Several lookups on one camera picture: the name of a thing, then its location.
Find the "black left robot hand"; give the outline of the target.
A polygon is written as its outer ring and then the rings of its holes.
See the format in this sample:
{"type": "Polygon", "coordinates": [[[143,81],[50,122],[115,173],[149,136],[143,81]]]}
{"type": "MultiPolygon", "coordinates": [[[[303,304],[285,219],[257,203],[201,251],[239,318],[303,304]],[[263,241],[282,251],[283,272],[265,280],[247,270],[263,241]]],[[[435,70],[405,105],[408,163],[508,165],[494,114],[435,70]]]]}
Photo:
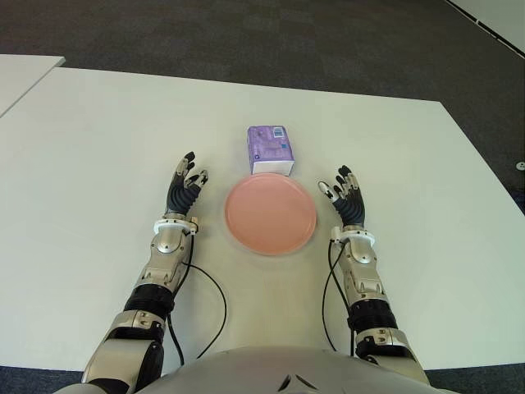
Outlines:
{"type": "Polygon", "coordinates": [[[195,154],[188,152],[178,163],[167,191],[165,213],[186,215],[208,182],[207,170],[188,176],[195,166],[195,154]]]}

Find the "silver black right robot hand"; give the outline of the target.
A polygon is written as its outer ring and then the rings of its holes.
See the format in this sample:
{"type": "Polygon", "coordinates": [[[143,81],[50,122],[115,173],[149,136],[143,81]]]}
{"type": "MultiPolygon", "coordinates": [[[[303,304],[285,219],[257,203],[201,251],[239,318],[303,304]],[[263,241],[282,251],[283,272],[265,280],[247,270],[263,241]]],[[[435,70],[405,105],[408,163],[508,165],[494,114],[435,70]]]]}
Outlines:
{"type": "Polygon", "coordinates": [[[331,201],[346,226],[364,227],[366,211],[358,179],[346,165],[338,169],[336,184],[317,183],[319,190],[331,201]]]}

